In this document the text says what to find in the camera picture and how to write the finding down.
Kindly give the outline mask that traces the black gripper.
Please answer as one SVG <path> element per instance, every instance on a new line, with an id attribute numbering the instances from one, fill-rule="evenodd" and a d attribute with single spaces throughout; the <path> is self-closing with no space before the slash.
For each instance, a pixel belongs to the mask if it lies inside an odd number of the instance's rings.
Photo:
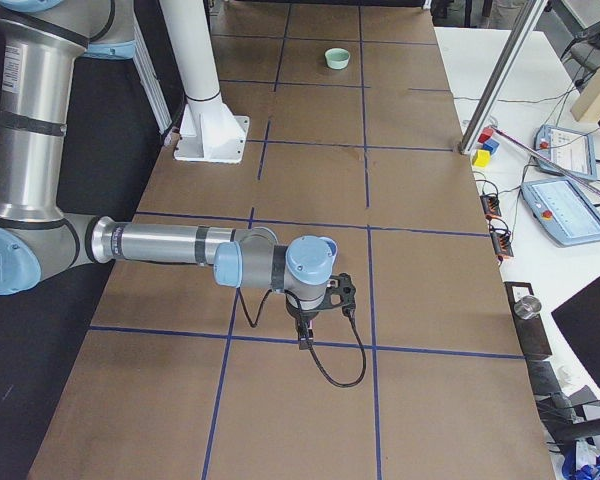
<path id="1" fill-rule="evenodd" d="M 312 321 L 320 312 L 320 308 L 301 309 L 298 302 L 290 295 L 286 296 L 286 310 L 296 322 L 298 346 L 300 349 L 312 349 L 314 333 Z"/>

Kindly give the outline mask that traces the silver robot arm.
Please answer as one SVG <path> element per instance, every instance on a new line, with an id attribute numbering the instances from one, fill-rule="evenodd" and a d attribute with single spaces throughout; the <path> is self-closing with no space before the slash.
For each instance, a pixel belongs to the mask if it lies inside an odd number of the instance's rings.
<path id="1" fill-rule="evenodd" d="M 6 40 L 0 103 L 0 295 L 87 263 L 130 260 L 211 266 L 235 289 L 281 293 L 301 348 L 312 321 L 345 295 L 337 247 L 303 236 L 289 245 L 264 227 L 144 225 L 69 214 L 56 203 L 75 60 L 135 52 L 130 1 L 0 1 Z"/>

